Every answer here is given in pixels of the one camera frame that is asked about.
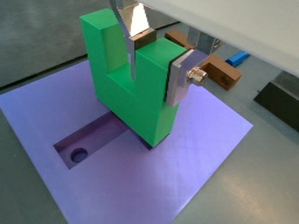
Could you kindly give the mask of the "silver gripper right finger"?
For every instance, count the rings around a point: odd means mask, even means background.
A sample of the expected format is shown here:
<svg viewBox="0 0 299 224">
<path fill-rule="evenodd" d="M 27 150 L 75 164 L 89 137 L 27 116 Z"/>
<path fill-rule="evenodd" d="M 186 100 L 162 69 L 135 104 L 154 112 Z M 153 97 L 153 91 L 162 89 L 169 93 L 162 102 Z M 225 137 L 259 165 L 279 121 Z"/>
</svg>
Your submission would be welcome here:
<svg viewBox="0 0 299 224">
<path fill-rule="evenodd" d="M 209 74 L 202 70 L 202 64 L 221 47 L 219 39 L 193 27 L 189 30 L 187 43 L 193 49 L 170 63 L 166 102 L 171 107 L 186 97 L 190 85 L 201 86 L 206 81 Z"/>
</svg>

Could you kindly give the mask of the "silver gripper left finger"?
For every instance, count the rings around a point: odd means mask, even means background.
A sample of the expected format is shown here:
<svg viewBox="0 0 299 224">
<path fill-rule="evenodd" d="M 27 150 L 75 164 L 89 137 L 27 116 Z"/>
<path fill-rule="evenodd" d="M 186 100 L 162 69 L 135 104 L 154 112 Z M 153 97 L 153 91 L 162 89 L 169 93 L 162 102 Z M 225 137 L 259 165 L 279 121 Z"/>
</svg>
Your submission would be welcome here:
<svg viewBox="0 0 299 224">
<path fill-rule="evenodd" d="M 117 20 L 126 37 L 131 77 L 137 79 L 137 50 L 157 41 L 157 30 L 150 26 L 146 6 L 137 0 L 110 0 Z"/>
</svg>

